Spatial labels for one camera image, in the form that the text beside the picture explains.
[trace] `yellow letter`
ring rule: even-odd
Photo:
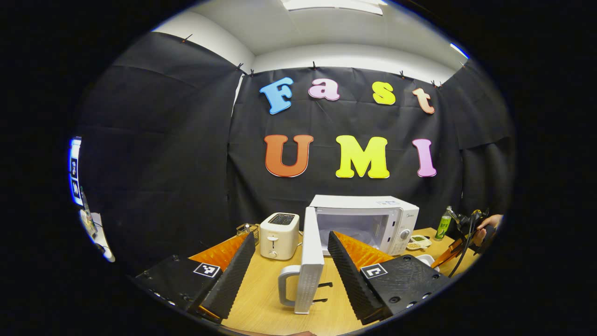
[[[355,165],[356,172],[360,177],[365,175],[369,162],[371,169],[367,173],[372,179],[387,179],[390,172],[386,169],[386,145],[387,140],[374,136],[369,140],[367,148],[363,149],[352,135],[341,135],[336,138],[340,144],[340,169],[336,170],[339,178],[351,178],[355,172],[350,168],[350,162]]]
[[[373,89],[373,92],[375,92],[373,94],[373,99],[375,99],[375,102],[378,104],[391,105],[396,102],[396,96],[392,93],[394,88],[390,83],[375,82],[371,88]]]

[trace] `orange letter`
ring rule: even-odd
[[[267,171],[276,176],[293,178],[301,175],[309,163],[309,144],[313,142],[311,135],[296,135],[297,161],[292,166],[282,163],[282,147],[288,141],[284,135],[268,135],[263,139],[267,148],[265,150],[265,167]]]
[[[418,104],[421,106],[423,111],[425,111],[425,113],[433,114],[435,112],[435,108],[429,106],[429,103],[427,102],[427,100],[431,99],[431,97],[425,93],[422,88],[414,90],[413,94],[417,96]]]

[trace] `black cable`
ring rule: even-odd
[[[460,259],[458,259],[458,262],[456,263],[456,266],[454,266],[454,269],[452,270],[452,272],[450,272],[450,275],[448,277],[452,277],[452,275],[454,275],[454,272],[456,272],[456,269],[458,269],[458,266],[460,266],[460,263],[462,262],[462,259],[464,258],[464,254],[466,253],[466,250],[469,248],[469,243],[470,243],[470,239],[473,237],[473,224],[474,223],[470,223],[470,227],[469,227],[469,237],[466,239],[466,244],[464,245],[461,255],[460,255]]]

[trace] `green bottle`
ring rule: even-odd
[[[438,232],[435,234],[435,240],[442,240],[444,239],[446,232],[448,231],[448,227],[450,227],[450,221],[452,217],[450,216],[450,211],[452,210],[451,206],[446,208],[446,212],[442,215],[442,219],[439,222]]]

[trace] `white microwave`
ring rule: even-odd
[[[404,252],[413,234],[418,207],[392,196],[316,195],[309,208],[315,216],[324,255],[328,252],[330,231],[360,240],[389,255]]]

